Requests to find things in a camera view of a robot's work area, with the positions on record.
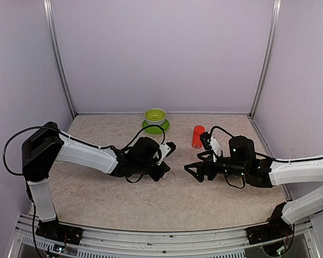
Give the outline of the small white pill bottle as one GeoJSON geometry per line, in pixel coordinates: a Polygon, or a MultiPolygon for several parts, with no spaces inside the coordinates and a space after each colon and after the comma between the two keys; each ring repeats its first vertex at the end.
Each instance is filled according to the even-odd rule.
{"type": "Polygon", "coordinates": [[[162,176],[162,179],[165,180],[169,177],[170,173],[169,172],[166,172],[163,176],[162,176]]]}

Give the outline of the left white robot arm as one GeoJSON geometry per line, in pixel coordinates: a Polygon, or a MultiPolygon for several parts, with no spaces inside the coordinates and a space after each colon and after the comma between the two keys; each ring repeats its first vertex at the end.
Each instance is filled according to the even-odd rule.
{"type": "Polygon", "coordinates": [[[57,123],[48,122],[21,130],[9,138],[3,147],[3,164],[14,176],[22,176],[26,182],[30,200],[44,231],[53,239],[61,238],[65,231],[58,222],[48,185],[49,172],[56,161],[77,164],[98,170],[113,177],[124,178],[132,183],[137,175],[140,181],[145,175],[155,182],[170,171],[164,159],[175,151],[173,142],[161,143],[149,137],[136,134],[123,148],[113,145],[98,146],[75,138],[58,128],[57,123]],[[6,161],[8,144],[19,135],[33,130],[34,133],[23,142],[21,148],[22,171],[12,171],[6,161]]]}

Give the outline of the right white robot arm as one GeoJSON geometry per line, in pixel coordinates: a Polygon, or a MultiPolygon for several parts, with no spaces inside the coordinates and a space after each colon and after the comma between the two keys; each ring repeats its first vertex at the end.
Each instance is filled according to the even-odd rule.
{"type": "Polygon", "coordinates": [[[278,205],[264,233],[275,239],[291,225],[312,214],[323,211],[323,154],[302,159],[275,159],[255,151],[254,142],[245,136],[231,135],[229,156],[223,151],[210,132],[200,135],[205,151],[198,154],[199,161],[184,166],[197,181],[212,181],[217,175],[225,179],[241,178],[244,185],[257,188],[272,188],[290,183],[321,182],[322,185],[310,193],[290,202],[278,205]]]}

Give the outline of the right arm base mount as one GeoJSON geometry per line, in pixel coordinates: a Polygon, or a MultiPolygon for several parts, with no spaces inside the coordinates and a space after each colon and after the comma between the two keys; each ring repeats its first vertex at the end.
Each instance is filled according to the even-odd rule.
{"type": "Polygon", "coordinates": [[[287,235],[292,235],[293,231],[293,226],[288,224],[264,224],[248,227],[246,229],[250,245],[280,239],[286,237],[287,235]]]}

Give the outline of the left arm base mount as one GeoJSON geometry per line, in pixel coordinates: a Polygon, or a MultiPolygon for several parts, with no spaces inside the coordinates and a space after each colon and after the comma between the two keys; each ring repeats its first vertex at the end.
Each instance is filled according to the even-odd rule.
{"type": "Polygon", "coordinates": [[[36,235],[39,237],[77,246],[80,244],[82,234],[82,228],[65,224],[39,223],[36,229],[36,235]]]}

